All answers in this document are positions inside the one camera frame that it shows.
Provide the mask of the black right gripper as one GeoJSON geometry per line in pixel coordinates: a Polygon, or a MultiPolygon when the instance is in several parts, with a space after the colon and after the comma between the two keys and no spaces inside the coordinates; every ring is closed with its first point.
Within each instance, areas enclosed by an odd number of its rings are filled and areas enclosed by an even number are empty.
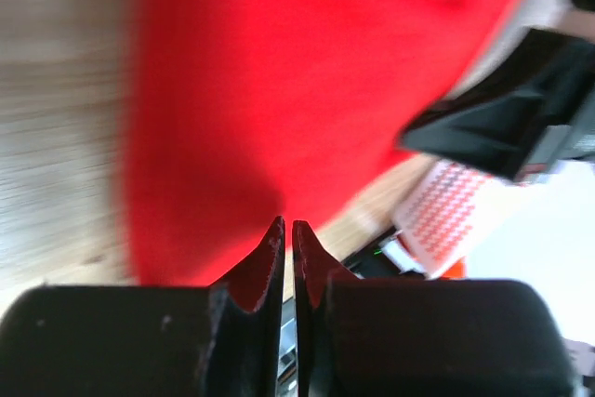
{"type": "Polygon", "coordinates": [[[521,181],[559,160],[592,155],[594,45],[528,29],[480,83],[410,122],[400,145],[521,181]]]}

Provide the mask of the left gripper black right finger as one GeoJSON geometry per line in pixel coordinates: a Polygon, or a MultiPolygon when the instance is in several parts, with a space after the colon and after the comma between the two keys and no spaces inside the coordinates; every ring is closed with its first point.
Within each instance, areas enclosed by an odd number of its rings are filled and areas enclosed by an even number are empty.
{"type": "Polygon", "coordinates": [[[572,396],[549,308],[505,280],[361,279],[292,230],[302,396],[572,396]]]}

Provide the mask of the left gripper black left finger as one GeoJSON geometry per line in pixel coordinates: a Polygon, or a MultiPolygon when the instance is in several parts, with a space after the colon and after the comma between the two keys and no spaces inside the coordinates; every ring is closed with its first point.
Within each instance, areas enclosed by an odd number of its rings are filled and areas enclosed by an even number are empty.
{"type": "Polygon", "coordinates": [[[1,323],[5,396],[272,396],[285,224],[207,287],[41,285],[1,323]]]}

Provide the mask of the red t shirt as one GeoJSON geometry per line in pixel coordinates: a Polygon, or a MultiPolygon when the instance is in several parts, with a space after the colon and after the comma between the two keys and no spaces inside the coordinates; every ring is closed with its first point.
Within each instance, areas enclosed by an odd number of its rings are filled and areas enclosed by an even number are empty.
{"type": "Polygon", "coordinates": [[[135,0],[126,232],[144,285],[207,285],[277,216],[319,227],[520,0],[135,0]]]}

